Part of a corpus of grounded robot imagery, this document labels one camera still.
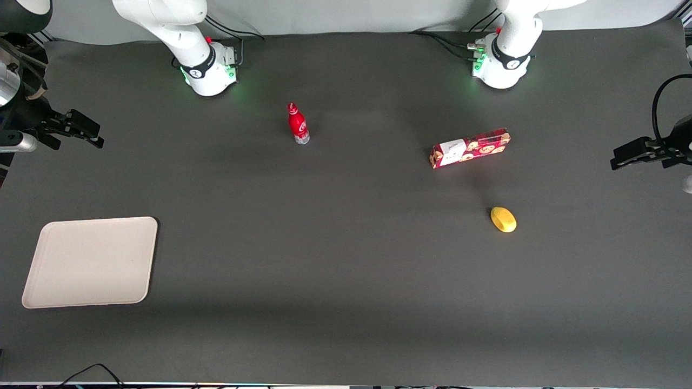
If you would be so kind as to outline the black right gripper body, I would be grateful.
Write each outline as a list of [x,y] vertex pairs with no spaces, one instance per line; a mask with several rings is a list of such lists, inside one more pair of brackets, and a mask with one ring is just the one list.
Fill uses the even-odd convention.
[[67,135],[65,115],[55,111],[46,98],[13,98],[1,108],[2,136],[13,131],[31,131],[38,128],[47,135]]

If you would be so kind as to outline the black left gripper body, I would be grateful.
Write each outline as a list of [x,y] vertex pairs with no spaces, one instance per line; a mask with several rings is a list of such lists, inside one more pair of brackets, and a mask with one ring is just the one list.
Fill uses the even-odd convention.
[[665,159],[661,163],[664,169],[675,165],[691,166],[691,115],[678,120],[670,135],[664,138],[656,128],[656,136],[663,145],[661,149]]

